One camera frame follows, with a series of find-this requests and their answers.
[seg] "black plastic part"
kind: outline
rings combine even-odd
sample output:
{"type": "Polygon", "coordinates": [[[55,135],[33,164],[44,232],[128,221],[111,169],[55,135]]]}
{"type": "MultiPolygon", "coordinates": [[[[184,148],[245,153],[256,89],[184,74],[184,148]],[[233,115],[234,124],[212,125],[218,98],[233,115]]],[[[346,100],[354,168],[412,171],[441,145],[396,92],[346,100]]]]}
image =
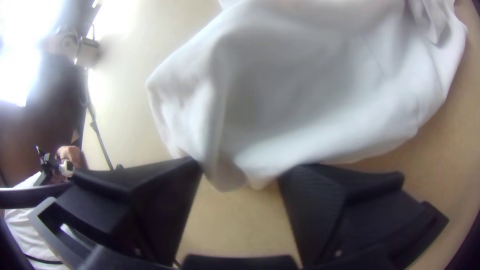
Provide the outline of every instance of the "black plastic part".
{"type": "Polygon", "coordinates": [[[0,214],[0,269],[34,270],[0,214]]]}
{"type": "Polygon", "coordinates": [[[381,246],[391,264],[410,265],[448,219],[401,190],[401,173],[364,173],[310,164],[279,179],[302,264],[313,267],[381,246]]]}
{"type": "Polygon", "coordinates": [[[31,188],[0,188],[0,209],[33,208],[48,197],[58,197],[72,183],[42,185],[31,188]]]}
{"type": "Polygon", "coordinates": [[[329,263],[303,270],[397,270],[381,246],[372,246],[360,252],[335,259],[329,263]]]}
{"type": "Polygon", "coordinates": [[[127,257],[98,245],[78,270],[174,270],[174,268],[127,257]]]}
{"type": "Polygon", "coordinates": [[[298,270],[290,256],[225,258],[189,255],[182,270],[298,270]]]}
{"type": "Polygon", "coordinates": [[[75,186],[41,203],[29,218],[74,269],[89,260],[92,249],[65,234],[62,224],[111,252],[171,266],[201,173],[190,157],[114,171],[76,170],[75,186]]]}

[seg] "white fabric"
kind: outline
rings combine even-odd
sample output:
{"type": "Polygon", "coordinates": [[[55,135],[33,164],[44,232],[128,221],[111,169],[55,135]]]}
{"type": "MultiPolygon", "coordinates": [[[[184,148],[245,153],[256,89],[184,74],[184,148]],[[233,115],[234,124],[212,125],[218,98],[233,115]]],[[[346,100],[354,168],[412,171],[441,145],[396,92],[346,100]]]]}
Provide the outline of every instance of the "white fabric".
{"type": "Polygon", "coordinates": [[[400,146],[444,103],[465,47],[451,0],[233,2],[146,82],[170,153],[221,191],[400,146]]]}
{"type": "MultiPolygon", "coordinates": [[[[27,189],[34,186],[35,181],[40,177],[41,172],[37,172],[25,181],[19,183],[13,189],[27,189]]],[[[39,236],[29,221],[27,215],[32,211],[31,208],[26,209],[10,209],[5,210],[5,221],[10,229],[13,238],[20,246],[23,253],[32,257],[47,261],[60,261],[53,254],[47,244],[39,236]]],[[[64,264],[45,264],[35,260],[29,260],[32,266],[37,270],[67,270],[64,264]]]]}

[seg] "black cable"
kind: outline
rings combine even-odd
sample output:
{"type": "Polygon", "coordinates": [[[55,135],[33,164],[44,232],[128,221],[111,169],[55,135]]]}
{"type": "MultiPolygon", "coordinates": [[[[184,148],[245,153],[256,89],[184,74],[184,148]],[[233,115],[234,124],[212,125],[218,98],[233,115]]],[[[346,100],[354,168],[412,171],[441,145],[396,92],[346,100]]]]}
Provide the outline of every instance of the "black cable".
{"type": "Polygon", "coordinates": [[[32,260],[32,261],[35,261],[35,262],[39,262],[39,263],[42,263],[42,264],[47,264],[47,265],[63,265],[64,263],[59,261],[59,260],[46,260],[46,259],[39,259],[39,258],[35,258],[35,257],[32,257],[28,254],[23,254],[25,255],[25,257],[27,257],[28,259],[32,260]]]}

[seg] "light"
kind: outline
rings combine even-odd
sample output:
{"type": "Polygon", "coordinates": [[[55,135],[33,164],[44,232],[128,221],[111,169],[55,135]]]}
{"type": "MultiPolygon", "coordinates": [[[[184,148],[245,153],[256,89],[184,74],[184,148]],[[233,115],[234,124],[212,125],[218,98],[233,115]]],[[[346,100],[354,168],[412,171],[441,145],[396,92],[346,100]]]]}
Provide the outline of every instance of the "light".
{"type": "Polygon", "coordinates": [[[40,52],[34,48],[0,54],[0,100],[24,107],[30,89],[37,82],[40,52]]]}
{"type": "Polygon", "coordinates": [[[26,105],[38,79],[38,43],[53,30],[62,3],[63,0],[12,0],[0,5],[0,100],[26,105]]]}
{"type": "Polygon", "coordinates": [[[44,38],[55,25],[63,0],[11,1],[2,10],[5,46],[31,47],[44,38]]]}

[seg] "white shirt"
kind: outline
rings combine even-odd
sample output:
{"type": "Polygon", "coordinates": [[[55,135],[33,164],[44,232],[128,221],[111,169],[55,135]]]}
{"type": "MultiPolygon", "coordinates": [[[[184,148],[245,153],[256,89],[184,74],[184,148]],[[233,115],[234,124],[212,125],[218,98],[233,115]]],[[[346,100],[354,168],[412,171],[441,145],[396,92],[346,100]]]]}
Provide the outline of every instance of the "white shirt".
{"type": "MultiPolygon", "coordinates": [[[[25,181],[14,186],[13,189],[32,188],[41,174],[41,172],[37,172],[25,181]]],[[[47,261],[60,261],[30,223],[30,220],[27,217],[30,211],[32,211],[32,208],[5,210],[5,222],[10,229],[13,238],[15,238],[21,250],[26,255],[47,261]]],[[[31,259],[29,259],[29,261],[37,270],[69,269],[64,264],[46,264],[31,259]]]]}

